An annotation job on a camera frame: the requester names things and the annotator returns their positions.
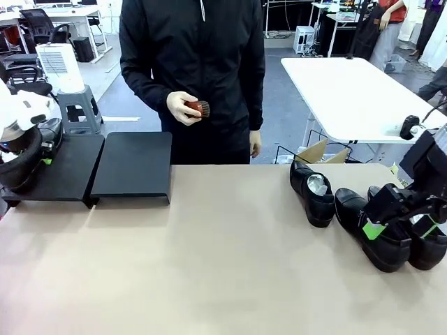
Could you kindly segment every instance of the black shoe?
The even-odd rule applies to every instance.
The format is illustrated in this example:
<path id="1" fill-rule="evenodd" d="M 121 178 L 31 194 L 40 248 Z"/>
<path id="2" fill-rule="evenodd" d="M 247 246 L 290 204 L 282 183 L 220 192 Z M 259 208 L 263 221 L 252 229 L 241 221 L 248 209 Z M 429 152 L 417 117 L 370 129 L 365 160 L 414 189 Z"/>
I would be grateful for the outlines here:
<path id="1" fill-rule="evenodd" d="M 379 191 L 379 187 L 371 186 L 368 190 L 368 200 L 371 201 Z M 412 266 L 419 270 L 430 270 L 442 261 L 447 251 L 447 236 L 438 227 L 422 238 L 424 232 L 416 232 L 417 226 L 411 221 L 402 221 L 398 224 L 411 238 L 409 263 Z"/>
<path id="2" fill-rule="evenodd" d="M 335 193 L 335 214 L 342 227 L 362 246 L 363 252 L 383 272 L 397 271 L 410 257 L 411 239 L 399 225 L 391 225 L 374 240 L 368 239 L 363 226 L 367 201 L 356 192 L 341 188 Z"/>
<path id="3" fill-rule="evenodd" d="M 317 195 L 308 187 L 307 181 L 312 175 L 323 177 L 324 184 L 328 187 L 325 195 Z M 315 227 L 328 227 L 335 213 L 334 195 L 328 179 L 297 161 L 293 161 L 291 165 L 290 179 L 293 190 L 305 201 L 307 220 Z"/>

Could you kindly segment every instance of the white drawstring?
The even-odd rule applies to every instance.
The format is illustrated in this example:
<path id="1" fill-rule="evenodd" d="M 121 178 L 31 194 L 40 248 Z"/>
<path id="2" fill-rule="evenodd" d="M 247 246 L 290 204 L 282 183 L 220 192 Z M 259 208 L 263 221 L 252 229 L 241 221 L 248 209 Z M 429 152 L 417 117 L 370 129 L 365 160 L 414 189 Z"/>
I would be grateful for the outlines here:
<path id="1" fill-rule="evenodd" d="M 205 22 L 205 6 L 203 5 L 203 0 L 200 0 L 200 9 L 202 10 L 203 22 Z"/>

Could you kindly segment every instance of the plastic container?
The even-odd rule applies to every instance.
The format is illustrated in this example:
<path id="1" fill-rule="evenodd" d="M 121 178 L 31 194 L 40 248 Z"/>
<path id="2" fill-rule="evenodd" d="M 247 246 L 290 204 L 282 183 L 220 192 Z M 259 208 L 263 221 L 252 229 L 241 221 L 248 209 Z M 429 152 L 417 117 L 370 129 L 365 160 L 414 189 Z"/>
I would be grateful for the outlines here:
<path id="1" fill-rule="evenodd" d="M 398 54 L 391 56 L 391 60 L 386 64 L 385 73 L 401 73 L 404 70 L 406 60 Z"/>

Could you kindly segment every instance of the black stand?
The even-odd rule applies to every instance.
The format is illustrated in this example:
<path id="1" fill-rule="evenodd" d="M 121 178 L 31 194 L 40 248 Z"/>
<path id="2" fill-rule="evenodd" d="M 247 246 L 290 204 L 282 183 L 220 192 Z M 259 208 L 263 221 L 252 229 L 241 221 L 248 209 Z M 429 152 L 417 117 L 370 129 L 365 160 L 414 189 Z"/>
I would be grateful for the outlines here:
<path id="1" fill-rule="evenodd" d="M 32 188 L 20 194 L 6 191 L 3 200 L 10 207 L 25 200 L 81 201 L 91 209 L 96 201 L 90 191 L 103 145 L 102 135 L 64 135 L 52 164 L 35 171 Z"/>
<path id="2" fill-rule="evenodd" d="M 354 52 L 356 51 L 356 41 L 358 37 L 358 33 L 360 32 L 360 28 L 363 25 L 363 19 L 366 14 L 366 10 L 368 9 L 369 0 L 363 0 L 362 2 L 362 8 L 360 9 L 360 17 L 358 18 L 358 24 L 356 28 L 356 32 L 354 33 L 354 38 L 351 43 L 351 47 L 349 48 L 347 59 L 353 59 Z"/>
<path id="3" fill-rule="evenodd" d="M 170 201 L 170 133 L 111 133 L 90 197 Z"/>

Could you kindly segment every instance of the jacket sleeve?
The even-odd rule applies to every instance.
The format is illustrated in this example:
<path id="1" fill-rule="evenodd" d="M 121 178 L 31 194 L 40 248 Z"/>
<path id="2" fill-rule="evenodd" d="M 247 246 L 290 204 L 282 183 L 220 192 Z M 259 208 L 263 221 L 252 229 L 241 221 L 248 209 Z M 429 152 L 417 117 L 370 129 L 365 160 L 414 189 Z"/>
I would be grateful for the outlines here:
<path id="1" fill-rule="evenodd" d="M 263 124 L 263 84 L 265 52 L 261 2 L 253 0 L 254 13 L 249 42 L 242 53 L 239 69 L 240 84 L 250 115 L 250 130 L 257 131 Z"/>
<path id="2" fill-rule="evenodd" d="M 151 54 L 149 28 L 140 0 L 123 0 L 119 23 L 121 72 L 124 80 L 146 105 L 157 112 L 168 112 L 169 88 L 151 78 L 154 55 Z"/>

